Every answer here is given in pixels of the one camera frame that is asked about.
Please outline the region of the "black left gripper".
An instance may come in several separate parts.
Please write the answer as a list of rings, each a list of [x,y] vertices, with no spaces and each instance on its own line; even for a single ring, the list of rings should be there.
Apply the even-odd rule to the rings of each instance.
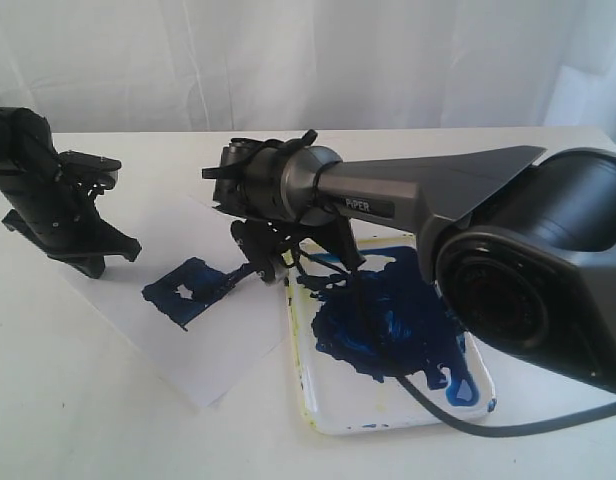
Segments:
[[[2,223],[81,274],[99,279],[105,256],[134,261],[141,246],[104,221],[94,203],[63,181],[42,181],[32,174],[1,177],[1,193],[12,209]]]

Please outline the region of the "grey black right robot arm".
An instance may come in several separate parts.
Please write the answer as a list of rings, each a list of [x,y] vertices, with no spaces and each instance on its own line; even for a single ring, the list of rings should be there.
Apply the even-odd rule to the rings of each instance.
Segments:
[[[616,394],[615,152],[513,145],[346,161],[308,131],[235,138],[202,176],[266,279],[307,238],[358,267],[352,220],[407,232],[421,277],[474,337]]]

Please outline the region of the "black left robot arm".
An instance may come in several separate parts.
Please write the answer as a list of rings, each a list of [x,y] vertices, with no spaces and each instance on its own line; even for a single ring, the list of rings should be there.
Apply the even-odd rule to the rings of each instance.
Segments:
[[[107,256],[137,259],[141,245],[103,220],[98,196],[115,187],[122,163],[77,151],[59,152],[46,118],[0,107],[0,192],[12,209],[2,219],[49,259],[98,279]]]

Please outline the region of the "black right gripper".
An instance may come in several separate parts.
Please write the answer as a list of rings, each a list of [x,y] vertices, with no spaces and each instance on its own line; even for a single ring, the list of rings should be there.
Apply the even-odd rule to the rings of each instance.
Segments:
[[[357,270],[366,261],[359,252],[352,233],[350,221],[337,217],[323,225],[309,226],[297,222],[274,222],[279,240],[274,253],[284,253],[304,239],[313,240],[335,256],[346,270]]]

